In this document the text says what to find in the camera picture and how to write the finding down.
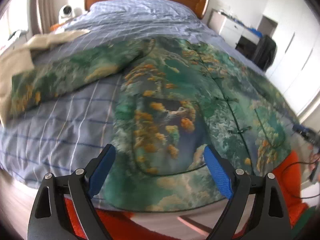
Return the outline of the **white desk with drawers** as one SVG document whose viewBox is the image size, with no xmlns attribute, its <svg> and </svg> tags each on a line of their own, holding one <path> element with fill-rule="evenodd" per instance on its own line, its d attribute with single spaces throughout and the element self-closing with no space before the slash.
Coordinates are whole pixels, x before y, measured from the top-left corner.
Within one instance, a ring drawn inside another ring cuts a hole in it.
<svg viewBox="0 0 320 240">
<path fill-rule="evenodd" d="M 245 38 L 257 45 L 260 35 L 237 20 L 230 18 L 223 11 L 211 10 L 208 27 L 221 36 L 232 48 L 236 48 L 240 38 Z"/>
</svg>

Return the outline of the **white round fan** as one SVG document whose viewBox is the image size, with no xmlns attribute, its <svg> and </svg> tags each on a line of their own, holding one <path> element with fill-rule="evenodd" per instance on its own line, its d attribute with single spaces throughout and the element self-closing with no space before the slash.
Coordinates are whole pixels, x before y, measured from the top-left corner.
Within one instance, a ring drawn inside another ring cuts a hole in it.
<svg viewBox="0 0 320 240">
<path fill-rule="evenodd" d="M 64 5 L 58 15 L 58 23 L 62 24 L 70 19 L 73 18 L 73 9 L 70 5 L 66 4 Z"/>
</svg>

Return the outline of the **cream fleece garment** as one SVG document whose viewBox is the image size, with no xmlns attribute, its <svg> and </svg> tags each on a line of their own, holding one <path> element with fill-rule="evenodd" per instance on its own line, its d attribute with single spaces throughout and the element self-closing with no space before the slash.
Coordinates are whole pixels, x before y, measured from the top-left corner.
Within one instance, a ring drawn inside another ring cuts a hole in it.
<svg viewBox="0 0 320 240">
<path fill-rule="evenodd" d="M 6 126 L 11 107 L 12 77 L 34 69 L 32 51 L 44 51 L 49 48 L 74 41 L 89 33 L 88 29 L 63 31 L 60 33 L 37 34 L 28 42 L 12 51 L 1 54 L 1 125 Z"/>
</svg>

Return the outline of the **dark jacket on chair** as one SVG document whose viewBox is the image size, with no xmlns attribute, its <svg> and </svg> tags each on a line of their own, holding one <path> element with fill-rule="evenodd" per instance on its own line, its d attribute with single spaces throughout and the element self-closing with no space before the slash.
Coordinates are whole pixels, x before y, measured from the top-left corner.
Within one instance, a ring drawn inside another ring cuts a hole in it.
<svg viewBox="0 0 320 240">
<path fill-rule="evenodd" d="M 251 61 L 265 72 L 272 65 L 276 52 L 276 42 L 270 36 L 264 35 L 259 40 Z"/>
</svg>

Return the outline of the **beige curtain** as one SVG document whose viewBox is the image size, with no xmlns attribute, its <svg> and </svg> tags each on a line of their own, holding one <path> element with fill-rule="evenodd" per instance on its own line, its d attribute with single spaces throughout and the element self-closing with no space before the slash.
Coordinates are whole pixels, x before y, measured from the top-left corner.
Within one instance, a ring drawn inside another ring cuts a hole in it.
<svg viewBox="0 0 320 240">
<path fill-rule="evenodd" d="M 32 35 L 49 33 L 57 24 L 55 0 L 28 0 L 28 26 Z"/>
</svg>

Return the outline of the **wooden nightstand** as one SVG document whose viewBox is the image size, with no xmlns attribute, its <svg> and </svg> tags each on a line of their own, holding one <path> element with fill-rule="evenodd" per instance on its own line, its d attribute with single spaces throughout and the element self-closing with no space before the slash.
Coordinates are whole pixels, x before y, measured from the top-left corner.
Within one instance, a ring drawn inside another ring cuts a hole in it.
<svg viewBox="0 0 320 240">
<path fill-rule="evenodd" d="M 57 23 L 57 24 L 52 25 L 52 26 L 50 27 L 50 32 L 56 31 L 59 27 L 61 27 L 61 26 L 63 26 L 63 25 L 64 25 L 64 23 L 61 23 L 61 24 Z"/>
</svg>

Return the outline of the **blue checked duvet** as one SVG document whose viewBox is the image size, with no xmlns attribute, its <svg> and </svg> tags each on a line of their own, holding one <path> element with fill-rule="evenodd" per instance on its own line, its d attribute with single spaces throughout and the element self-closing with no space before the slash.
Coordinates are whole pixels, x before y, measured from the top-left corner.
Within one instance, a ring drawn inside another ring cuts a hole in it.
<svg viewBox="0 0 320 240">
<path fill-rule="evenodd" d="M 186 6 L 169 0 L 110 0 L 63 26 L 86 29 L 72 42 L 41 53 L 35 66 L 53 63 L 82 50 L 156 35 L 212 44 L 244 65 L 256 65 L 229 46 Z M 123 78 L 115 74 L 28 110 L 1 128 L 1 169 L 37 188 L 48 172 L 56 176 L 86 165 L 110 143 L 114 109 Z"/>
</svg>

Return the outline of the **green patterned silk jacket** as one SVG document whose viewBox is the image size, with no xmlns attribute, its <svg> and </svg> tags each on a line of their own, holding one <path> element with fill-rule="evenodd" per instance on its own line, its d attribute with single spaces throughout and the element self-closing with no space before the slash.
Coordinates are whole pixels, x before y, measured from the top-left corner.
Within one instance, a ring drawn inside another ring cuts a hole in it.
<svg viewBox="0 0 320 240">
<path fill-rule="evenodd" d="M 174 212 L 221 200 L 208 145 L 258 176 L 291 153 L 298 119 L 280 91 L 214 46 L 176 37 L 102 44 L 16 74 L 10 116 L 115 74 L 123 78 L 108 143 L 116 159 L 98 193 L 106 206 Z"/>
</svg>

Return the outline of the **white wardrobe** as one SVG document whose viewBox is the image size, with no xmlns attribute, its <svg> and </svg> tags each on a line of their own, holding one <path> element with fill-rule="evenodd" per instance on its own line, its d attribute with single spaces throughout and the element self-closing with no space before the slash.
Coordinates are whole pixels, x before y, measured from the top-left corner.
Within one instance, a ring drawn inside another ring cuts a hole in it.
<svg viewBox="0 0 320 240">
<path fill-rule="evenodd" d="M 278 24 L 272 35 L 277 52 L 266 76 L 299 115 L 317 94 L 314 85 L 307 92 L 298 86 L 308 82 L 306 65 L 316 51 L 319 23 L 304 0 L 268 0 L 263 15 Z"/>
</svg>

